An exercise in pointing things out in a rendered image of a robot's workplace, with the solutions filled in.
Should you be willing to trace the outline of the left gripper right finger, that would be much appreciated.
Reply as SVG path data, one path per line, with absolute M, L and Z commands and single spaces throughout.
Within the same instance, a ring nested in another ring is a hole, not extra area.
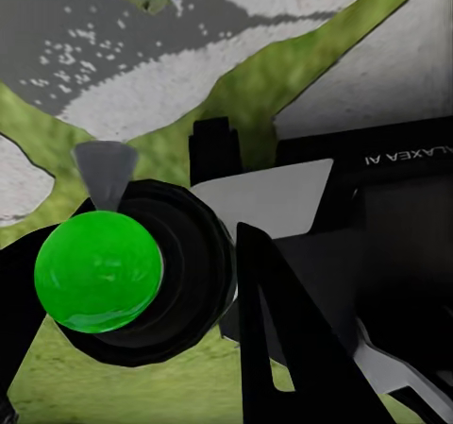
M 395 424 L 274 240 L 239 223 L 234 247 L 243 424 Z M 295 392 L 273 383 L 259 285 Z

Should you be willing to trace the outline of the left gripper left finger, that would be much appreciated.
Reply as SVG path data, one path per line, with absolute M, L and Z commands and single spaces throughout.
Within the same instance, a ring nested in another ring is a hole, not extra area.
M 0 249 L 0 403 L 47 316 L 33 274 L 38 252 L 57 226 L 29 232 Z

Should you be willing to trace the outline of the insectifuge atomizer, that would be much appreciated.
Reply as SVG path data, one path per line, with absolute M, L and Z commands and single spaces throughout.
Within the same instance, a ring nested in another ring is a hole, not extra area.
M 190 189 L 129 181 L 139 158 L 119 141 L 71 151 L 88 198 L 46 238 L 34 265 L 42 307 L 99 363 L 163 363 L 197 345 L 237 296 L 237 252 Z

